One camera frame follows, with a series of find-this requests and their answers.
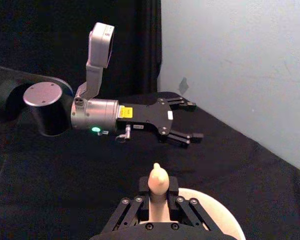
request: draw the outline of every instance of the label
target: label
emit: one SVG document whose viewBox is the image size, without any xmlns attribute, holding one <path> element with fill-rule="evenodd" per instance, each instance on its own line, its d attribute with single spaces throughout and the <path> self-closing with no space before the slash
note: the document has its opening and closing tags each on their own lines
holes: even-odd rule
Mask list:
<svg viewBox="0 0 300 240">
<path fill-rule="evenodd" d="M 143 125 L 133 125 L 134 129 L 144 129 L 145 126 Z"/>
<path fill-rule="evenodd" d="M 133 108 L 120 106 L 119 116 L 120 119 L 132 119 L 133 118 Z"/>
<path fill-rule="evenodd" d="M 168 111 L 168 119 L 169 120 L 173 120 L 174 119 L 174 114 L 172 113 L 172 111 Z"/>
</svg>

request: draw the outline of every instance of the light blue wall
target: light blue wall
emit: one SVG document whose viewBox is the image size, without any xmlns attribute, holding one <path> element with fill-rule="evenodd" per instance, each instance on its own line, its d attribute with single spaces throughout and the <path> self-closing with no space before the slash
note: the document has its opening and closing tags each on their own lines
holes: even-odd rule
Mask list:
<svg viewBox="0 0 300 240">
<path fill-rule="evenodd" d="M 300 168 L 300 0 L 162 0 L 159 89 Z"/>
</svg>

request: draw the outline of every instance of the green led light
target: green led light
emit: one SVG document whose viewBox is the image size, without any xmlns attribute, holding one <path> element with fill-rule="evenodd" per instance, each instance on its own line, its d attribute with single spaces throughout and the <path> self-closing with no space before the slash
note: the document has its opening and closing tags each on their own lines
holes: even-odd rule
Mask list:
<svg viewBox="0 0 300 240">
<path fill-rule="evenodd" d="M 91 128 L 92 132 L 96 132 L 96 133 L 99 133 L 101 131 L 100 128 L 94 126 L 93 128 Z"/>
</svg>

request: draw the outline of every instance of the black fabric backdrop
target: black fabric backdrop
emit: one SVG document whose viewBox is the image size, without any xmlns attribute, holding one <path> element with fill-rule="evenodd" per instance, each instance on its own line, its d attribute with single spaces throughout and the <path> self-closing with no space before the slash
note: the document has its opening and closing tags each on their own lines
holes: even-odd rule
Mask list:
<svg viewBox="0 0 300 240">
<path fill-rule="evenodd" d="M 163 92 L 125 97 L 152 104 Z M 100 233 L 123 197 L 159 162 L 180 187 L 226 206 L 247 240 L 300 240 L 300 170 L 198 109 L 174 112 L 177 131 L 202 132 L 188 149 L 133 131 L 127 144 L 89 131 L 41 136 L 28 113 L 0 126 L 0 240 L 86 240 Z"/>
<path fill-rule="evenodd" d="M 88 35 L 115 26 L 100 98 L 157 91 L 162 60 L 160 0 L 0 1 L 0 66 L 85 81 Z"/>
</svg>

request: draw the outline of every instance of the silver cylindrical joint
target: silver cylindrical joint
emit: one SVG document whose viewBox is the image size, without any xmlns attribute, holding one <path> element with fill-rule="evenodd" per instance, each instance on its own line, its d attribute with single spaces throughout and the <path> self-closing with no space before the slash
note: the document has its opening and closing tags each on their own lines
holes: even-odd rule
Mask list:
<svg viewBox="0 0 300 240">
<path fill-rule="evenodd" d="M 71 124 L 74 129 L 91 129 L 101 133 L 114 133 L 117 130 L 118 100 L 77 99 L 78 97 L 75 98 L 71 109 Z"/>
</svg>

